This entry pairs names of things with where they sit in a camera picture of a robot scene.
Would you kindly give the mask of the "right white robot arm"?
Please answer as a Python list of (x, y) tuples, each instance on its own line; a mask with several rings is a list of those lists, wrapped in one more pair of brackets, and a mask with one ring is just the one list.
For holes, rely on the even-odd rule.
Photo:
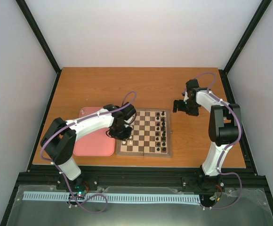
[(200, 87), (197, 79), (186, 82), (183, 96), (184, 99), (174, 100), (174, 113), (181, 111), (198, 116), (200, 107), (210, 113), (208, 134), (211, 145), (201, 167), (204, 175), (217, 176), (221, 173), (227, 153), (242, 136), (240, 106), (224, 101), (208, 88)]

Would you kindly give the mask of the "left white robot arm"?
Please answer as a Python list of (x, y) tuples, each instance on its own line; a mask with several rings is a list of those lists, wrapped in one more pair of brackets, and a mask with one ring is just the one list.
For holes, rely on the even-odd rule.
[(130, 124), (136, 109), (131, 103), (119, 107), (106, 105), (95, 113), (74, 120), (56, 118), (51, 123), (40, 142), (40, 156), (55, 165), (60, 174), (67, 177), (72, 189), (80, 189), (84, 184), (81, 170), (72, 157), (74, 145), (81, 138), (100, 129), (107, 129), (107, 136), (117, 140), (128, 140), (132, 133)]

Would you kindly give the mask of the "wooden chess board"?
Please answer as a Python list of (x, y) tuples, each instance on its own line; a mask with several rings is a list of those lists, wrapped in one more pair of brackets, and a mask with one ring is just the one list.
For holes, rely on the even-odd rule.
[[(161, 117), (165, 118), (165, 126), (161, 126)], [(143, 157), (172, 157), (171, 125), (169, 109), (137, 108), (136, 119), (130, 124), (132, 139), (117, 142), (116, 154)]]

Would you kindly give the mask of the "pink plastic tray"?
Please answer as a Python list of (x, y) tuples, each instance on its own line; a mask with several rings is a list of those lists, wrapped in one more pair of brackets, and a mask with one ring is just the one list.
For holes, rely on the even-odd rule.
[(75, 142), (73, 154), (85, 156), (111, 156), (115, 149), (115, 139), (107, 136), (109, 128), (96, 130)]

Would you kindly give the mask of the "black aluminium frame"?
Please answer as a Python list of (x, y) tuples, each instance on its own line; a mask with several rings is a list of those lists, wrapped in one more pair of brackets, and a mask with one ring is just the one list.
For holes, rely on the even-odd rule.
[[(42, 132), (45, 121), (48, 116), (48, 112), (51, 108), (51, 103), (56, 92), (56, 88), (59, 84), (61, 77), (62, 69), (58, 66), (58, 63), (53, 56), (40, 28), (37, 25), (26, 1), (18, 0), (17, 4), (23, 13), (26, 21), (28, 22), (30, 28), (32, 29), (35, 37), (40, 43), (44, 53), (46, 54), (48, 60), (53, 66), (54, 71), (56, 72), (56, 79), (46, 106), (46, 110), (41, 121), (39, 131)], [(233, 92), (231, 89), (230, 82), (228, 80), (228, 73), (233, 67), (238, 56), (242, 52), (242, 49), (245, 47), (247, 41), (251, 37), (254, 29), (260, 22), (262, 16), (266, 12), (267, 8), (271, 4), (269, 0), (263, 0), (259, 4), (257, 10), (255, 11), (249, 25), (247, 26), (245, 32), (243, 33), (240, 41), (238, 42), (235, 50), (233, 51), (230, 59), (228, 60), (225, 68), (219, 70), (219, 77), (224, 88), (225, 96), (229, 101), (235, 102)], [(273, 196), (271, 194), (267, 179), (265, 176), (259, 175), (254, 163), (254, 159), (248, 144), (246, 134), (243, 134), (240, 140), (241, 151), (246, 163), (245, 169), (229, 168), (225, 170), (225, 173), (234, 171), (241, 176), (243, 182), (243, 187), (245, 188), (263, 188), (266, 192), (267, 205), (270, 207), (271, 215), (273, 217)], [(183, 181), (183, 179), (194, 179), (197, 172), (197, 168), (166, 168), (166, 167), (91, 167), (84, 166), (82, 168), (91, 177), (98, 177), (101, 185), (118, 185), (118, 186), (128, 186), (128, 187), (148, 187), (152, 188), (154, 186), (175, 186), (178, 182)], [(16, 180), (15, 187), (11, 194), (10, 200), (8, 202), (7, 208), (5, 210), (4, 216), (1, 221), (2, 226), (11, 224), (11, 215), (15, 212), (16, 209), (16, 200), (15, 197), (18, 193), (20, 185), (28, 186), (48, 186), (52, 185), (57, 178), (57, 171), (52, 167), (40, 165), (33, 166), (32, 160), (29, 160), (27, 170), (21, 172), (18, 175)]]

